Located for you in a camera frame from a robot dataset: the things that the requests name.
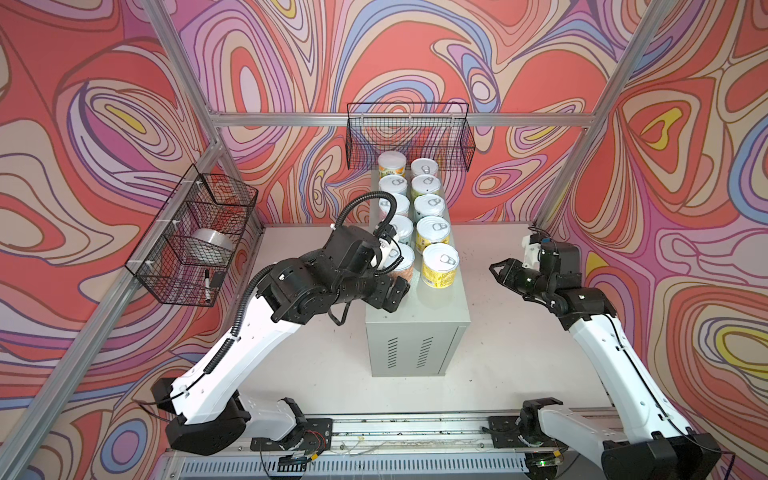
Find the wire basket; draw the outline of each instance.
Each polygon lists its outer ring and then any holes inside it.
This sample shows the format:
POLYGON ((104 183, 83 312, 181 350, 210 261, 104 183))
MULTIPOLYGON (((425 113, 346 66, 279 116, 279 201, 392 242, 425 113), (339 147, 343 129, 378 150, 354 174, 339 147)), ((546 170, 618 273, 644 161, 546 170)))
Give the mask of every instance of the wire basket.
POLYGON ((440 170, 467 171, 475 137, 467 122, 469 104, 450 102, 357 102, 346 106, 346 165, 370 170, 385 151, 436 161, 440 170))
POLYGON ((197 172, 159 240, 138 267, 126 267, 160 303, 213 306, 257 196, 240 180, 197 172))

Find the psychedelic wall pattern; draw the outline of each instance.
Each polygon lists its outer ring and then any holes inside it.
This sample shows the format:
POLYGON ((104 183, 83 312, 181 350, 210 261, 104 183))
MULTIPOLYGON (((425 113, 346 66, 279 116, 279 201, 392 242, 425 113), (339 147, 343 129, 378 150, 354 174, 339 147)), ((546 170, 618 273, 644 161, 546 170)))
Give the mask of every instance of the psychedelic wall pattern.
MULTIPOLYGON (((589 112, 642 1, 190 0, 171 17, 216 111, 335 112, 351 101, 463 100, 471 111, 589 112)), ((344 167, 346 130, 231 127, 266 223, 330 223, 367 174, 344 167)), ((451 173, 452 219, 528 221, 576 129, 477 127, 471 170, 451 173)), ((352 220, 365 220, 364 208, 352 220)))
MULTIPOLYGON (((458 222, 530 221, 568 156, 572 127, 477 127, 469 172, 442 172, 442 194, 458 222)), ((259 189, 264 223, 332 223, 354 197, 370 191, 369 171, 350 170, 345 128, 229 127, 225 144, 243 179, 259 189)), ((367 222, 361 205, 350 218, 367 222)))
POLYGON ((765 2, 679 2, 551 222, 741 480, 768 478, 766 78, 765 2))
POLYGON ((207 146, 136 5, 95 3, 0 2, 0 440, 207 146))

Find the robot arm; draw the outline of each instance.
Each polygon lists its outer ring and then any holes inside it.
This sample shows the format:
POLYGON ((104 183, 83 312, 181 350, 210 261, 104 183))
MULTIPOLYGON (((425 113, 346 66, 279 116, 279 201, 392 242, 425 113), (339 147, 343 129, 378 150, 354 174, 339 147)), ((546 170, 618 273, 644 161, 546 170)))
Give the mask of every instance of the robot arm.
POLYGON ((721 455, 717 443, 696 434, 661 392, 605 294, 581 285, 578 248, 542 233, 524 238, 523 247, 523 262, 507 259, 491 272, 523 300, 556 315, 597 370, 624 431, 606 430, 556 399, 537 399, 523 404, 521 440, 557 439, 602 467, 609 480, 706 478, 721 455))
POLYGON ((386 192, 353 200, 340 212, 323 248, 269 265, 248 283, 232 328, 199 362, 176 379, 155 382, 154 403, 176 415, 166 428, 171 448, 211 455, 243 434, 275 440, 286 449, 301 439, 306 421, 292 399, 258 402, 241 396, 237 387, 277 344, 315 315, 328 313, 343 325, 357 299, 388 312, 397 310, 409 285, 387 273, 402 256, 381 268, 398 240, 389 225, 394 209, 373 233, 344 226, 354 207, 373 198, 395 204, 386 192), (346 304, 341 320, 330 311, 337 303, 346 304))

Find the yellow can label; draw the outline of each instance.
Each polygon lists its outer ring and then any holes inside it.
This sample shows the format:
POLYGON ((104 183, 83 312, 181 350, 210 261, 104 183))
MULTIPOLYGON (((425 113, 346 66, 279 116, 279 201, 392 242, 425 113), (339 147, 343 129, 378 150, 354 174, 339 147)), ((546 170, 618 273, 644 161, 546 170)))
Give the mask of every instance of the yellow can label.
POLYGON ((426 263, 422 265, 422 278, 424 282, 435 288, 446 288, 453 284, 453 280, 456 278, 456 268, 450 272, 435 272, 429 268, 426 263))
POLYGON ((448 234, 445 236, 444 239, 440 240, 439 242, 432 242, 427 240, 426 238, 419 235, 419 232, 416 232, 416 249, 421 253, 424 251, 426 247, 429 245, 432 245, 433 243, 448 243, 451 240, 451 235, 448 234))
POLYGON ((402 177, 405 174, 406 174, 405 167, 400 167, 395 169, 395 168, 382 167, 381 165, 379 165, 379 178, 384 178, 387 175, 399 175, 400 177, 402 177))

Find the tin can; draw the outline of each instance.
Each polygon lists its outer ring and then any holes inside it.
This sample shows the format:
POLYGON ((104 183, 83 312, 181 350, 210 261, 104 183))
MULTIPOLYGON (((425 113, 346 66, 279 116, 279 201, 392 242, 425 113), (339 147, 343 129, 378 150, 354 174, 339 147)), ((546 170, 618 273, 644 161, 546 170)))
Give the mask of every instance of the tin can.
POLYGON ((451 224, 441 217, 424 217, 416 224, 416 249, 423 252, 433 243, 451 240, 451 224))
POLYGON ((433 288, 446 288, 453 284, 458 269, 458 252, 444 243, 434 243, 424 249, 422 278, 433 288))
POLYGON ((390 192, 391 194, 405 195, 408 191, 408 181, 399 175, 387 175, 379 180, 379 190, 390 192))
POLYGON ((400 239, 398 241, 410 246, 411 237, 413 237, 413 222, 411 219, 403 215, 395 215, 389 224, 393 225, 395 230, 397 230, 397 236, 400 239))
POLYGON ((413 278, 413 262, 416 259, 416 255, 413 253, 413 249, 408 245, 400 242, 398 242, 398 245, 400 246, 400 251, 398 251, 397 248, 393 248, 392 251, 389 252, 389 256, 384 261, 384 268, 392 265, 392 262, 394 262, 400 252, 402 252, 402 262, 400 262, 393 271, 389 272, 389 276, 393 278, 401 276, 410 283, 413 278))
POLYGON ((390 150, 382 152, 379 155, 379 178, 384 178, 387 175, 399 175, 406 174, 406 156, 398 151, 390 150))
POLYGON ((445 200, 439 195, 421 195, 413 201, 413 215, 415 221, 424 217, 442 217, 445 215, 445 200))
POLYGON ((439 167, 437 162, 431 158, 417 158, 411 162, 411 172, 413 175, 432 175, 437 177, 439 167))
MULTIPOLYGON (((397 202, 395 207, 395 215, 403 215, 404 217, 407 217, 408 209, 411 207, 411 201, 408 200, 408 197, 405 195, 392 194, 392 196, 395 198, 395 202, 397 202)), ((384 220, 384 217, 386 217, 388 212, 389 200, 385 198, 379 200, 379 219, 384 220)))
POLYGON ((440 179, 434 175, 418 175, 411 180, 411 198, 440 193, 440 179))

